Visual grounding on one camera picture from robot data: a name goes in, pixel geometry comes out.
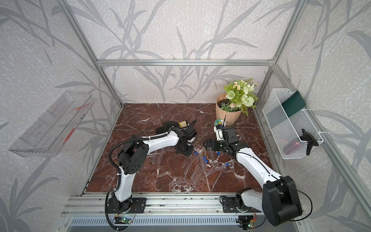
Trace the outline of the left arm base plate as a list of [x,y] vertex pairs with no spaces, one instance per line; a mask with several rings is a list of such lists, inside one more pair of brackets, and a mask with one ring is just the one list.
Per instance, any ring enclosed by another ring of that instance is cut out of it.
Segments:
[[109,198],[106,202],[105,212],[107,214],[118,214],[118,213],[144,213],[146,207],[146,198],[129,198],[123,202],[114,198]]

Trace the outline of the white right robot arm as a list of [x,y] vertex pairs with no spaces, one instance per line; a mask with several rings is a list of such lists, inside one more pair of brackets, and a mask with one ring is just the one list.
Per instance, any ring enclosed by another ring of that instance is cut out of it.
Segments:
[[303,214],[299,191],[291,177],[283,177],[266,165],[247,143],[239,140],[232,126],[217,125],[214,132],[216,138],[204,143],[206,150],[232,156],[262,188],[262,192],[253,189],[236,192],[235,206],[239,211],[258,210],[272,226],[293,221]]

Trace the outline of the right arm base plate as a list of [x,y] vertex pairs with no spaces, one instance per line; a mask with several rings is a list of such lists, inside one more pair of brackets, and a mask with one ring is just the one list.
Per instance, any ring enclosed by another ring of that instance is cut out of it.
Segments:
[[258,209],[245,206],[237,197],[220,196],[219,202],[222,204],[224,213],[261,213]]

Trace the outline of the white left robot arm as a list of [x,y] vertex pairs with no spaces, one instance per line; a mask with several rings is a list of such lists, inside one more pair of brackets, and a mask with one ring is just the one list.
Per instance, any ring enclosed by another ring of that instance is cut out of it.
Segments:
[[192,144],[197,139],[197,131],[194,128],[196,122],[196,120],[190,123],[165,121],[156,128],[156,134],[153,136],[133,135],[130,139],[112,147],[109,161],[118,171],[119,176],[113,198],[119,203],[131,198],[135,175],[143,167],[148,154],[173,147],[176,154],[189,157],[194,150]]

